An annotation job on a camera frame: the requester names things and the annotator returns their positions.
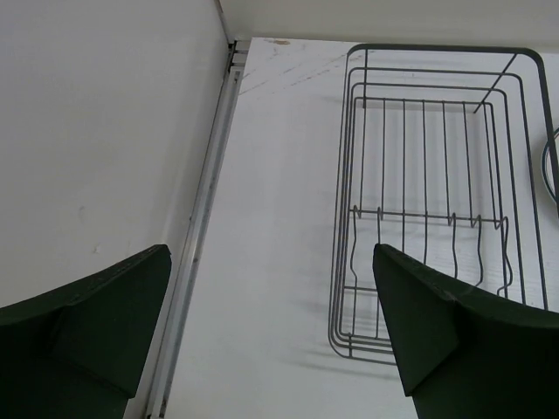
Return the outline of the white plate with green rim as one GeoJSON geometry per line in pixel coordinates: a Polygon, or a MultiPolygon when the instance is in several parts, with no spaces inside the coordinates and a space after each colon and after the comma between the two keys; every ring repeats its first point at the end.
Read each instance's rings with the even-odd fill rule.
{"type": "Polygon", "coordinates": [[[544,144],[541,159],[542,180],[550,198],[556,202],[555,181],[553,177],[553,166],[551,161],[550,146],[544,144]]]}

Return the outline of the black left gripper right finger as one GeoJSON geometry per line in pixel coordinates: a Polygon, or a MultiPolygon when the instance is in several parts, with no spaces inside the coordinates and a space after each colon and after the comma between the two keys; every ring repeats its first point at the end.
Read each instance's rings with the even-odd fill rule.
{"type": "Polygon", "coordinates": [[[556,418],[558,315],[377,244],[373,272],[404,393],[420,418],[556,418]]]}

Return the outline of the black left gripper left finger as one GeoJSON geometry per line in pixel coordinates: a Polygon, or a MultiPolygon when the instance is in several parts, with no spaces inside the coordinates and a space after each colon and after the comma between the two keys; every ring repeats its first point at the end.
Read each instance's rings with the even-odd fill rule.
{"type": "Polygon", "coordinates": [[[171,273],[157,244],[1,309],[3,418],[121,418],[135,398],[171,273]]]}

